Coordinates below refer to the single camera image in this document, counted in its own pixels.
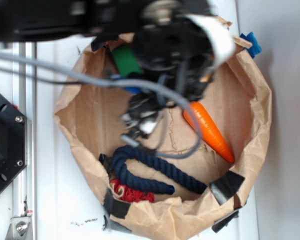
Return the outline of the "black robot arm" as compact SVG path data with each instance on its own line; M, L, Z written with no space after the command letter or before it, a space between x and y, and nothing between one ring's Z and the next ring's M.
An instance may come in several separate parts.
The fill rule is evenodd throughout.
M93 37L96 51L121 34L113 57L123 78L159 82L190 101L203 96L212 42L190 15L211 16L205 0L0 0L0 42Z

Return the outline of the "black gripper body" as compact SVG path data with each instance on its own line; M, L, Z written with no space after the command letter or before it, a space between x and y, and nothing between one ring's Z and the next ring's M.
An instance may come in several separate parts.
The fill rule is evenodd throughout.
M200 100L202 81L213 64L207 34L185 17L165 26L145 26L135 33L132 50L146 80L162 84L188 100Z

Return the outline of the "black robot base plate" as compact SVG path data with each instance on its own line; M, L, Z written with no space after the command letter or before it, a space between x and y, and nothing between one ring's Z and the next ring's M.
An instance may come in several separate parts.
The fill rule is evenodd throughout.
M0 194L26 167L27 118L0 93Z

